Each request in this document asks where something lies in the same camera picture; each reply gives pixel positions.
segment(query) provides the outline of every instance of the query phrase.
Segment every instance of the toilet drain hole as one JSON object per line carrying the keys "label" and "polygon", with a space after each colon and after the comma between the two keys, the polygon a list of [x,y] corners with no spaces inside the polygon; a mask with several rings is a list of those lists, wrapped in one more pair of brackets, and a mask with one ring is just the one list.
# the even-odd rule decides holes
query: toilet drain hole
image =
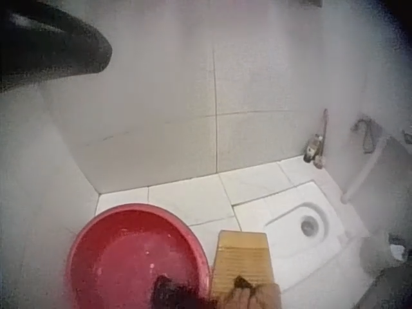
{"label": "toilet drain hole", "polygon": [[319,224],[314,217],[304,217],[301,223],[301,230],[307,237],[314,237],[319,231]]}

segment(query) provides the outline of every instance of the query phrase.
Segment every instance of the red plastic basin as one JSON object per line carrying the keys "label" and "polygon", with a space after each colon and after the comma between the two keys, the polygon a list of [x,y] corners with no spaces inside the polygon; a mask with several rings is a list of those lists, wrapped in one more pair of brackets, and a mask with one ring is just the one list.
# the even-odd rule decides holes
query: red plastic basin
{"label": "red plastic basin", "polygon": [[126,204],[92,219],[71,246],[66,280],[74,308],[149,309],[165,274],[209,294],[205,253],[186,224],[147,204]]}

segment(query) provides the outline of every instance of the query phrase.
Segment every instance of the floor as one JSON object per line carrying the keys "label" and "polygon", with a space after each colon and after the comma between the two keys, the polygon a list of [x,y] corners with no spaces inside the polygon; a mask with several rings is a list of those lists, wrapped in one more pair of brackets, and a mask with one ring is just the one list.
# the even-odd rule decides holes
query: floor
{"label": "floor", "polygon": [[360,266],[359,247],[368,235],[352,205],[340,202],[341,190],[323,169],[301,157],[100,196],[96,214],[124,203],[150,203],[181,218],[196,234],[212,265],[220,230],[254,230],[256,218],[245,207],[266,198],[279,198],[303,184],[316,185],[341,222],[340,251],[295,285],[282,291],[284,309],[314,307],[349,309],[373,282]]}

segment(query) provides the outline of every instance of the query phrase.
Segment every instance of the hand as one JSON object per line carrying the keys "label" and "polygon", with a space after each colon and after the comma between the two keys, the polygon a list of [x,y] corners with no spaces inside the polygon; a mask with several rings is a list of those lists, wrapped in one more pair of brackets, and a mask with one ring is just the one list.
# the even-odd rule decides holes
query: hand
{"label": "hand", "polygon": [[219,309],[248,309],[250,290],[236,288],[220,301]]}
{"label": "hand", "polygon": [[250,298],[249,309],[281,309],[281,291],[279,285],[272,283],[256,287],[256,293]]}

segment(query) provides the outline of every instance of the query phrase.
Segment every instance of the white pipe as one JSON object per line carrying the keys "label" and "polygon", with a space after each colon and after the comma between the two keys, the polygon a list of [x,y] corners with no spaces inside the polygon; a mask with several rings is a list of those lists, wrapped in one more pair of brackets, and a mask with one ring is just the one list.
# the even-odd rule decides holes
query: white pipe
{"label": "white pipe", "polygon": [[388,142],[388,139],[391,136],[385,132],[382,133],[380,136],[375,151],[371,154],[369,157],[369,160],[366,162],[364,167],[360,170],[359,174],[355,177],[355,179],[352,181],[352,183],[349,185],[347,188],[346,192],[344,192],[341,196],[341,202],[343,204],[346,204],[350,198],[359,190],[359,187],[364,183],[366,177],[368,177],[369,173],[375,166],[376,162],[378,162],[378,159],[380,155],[382,154],[386,143]]}

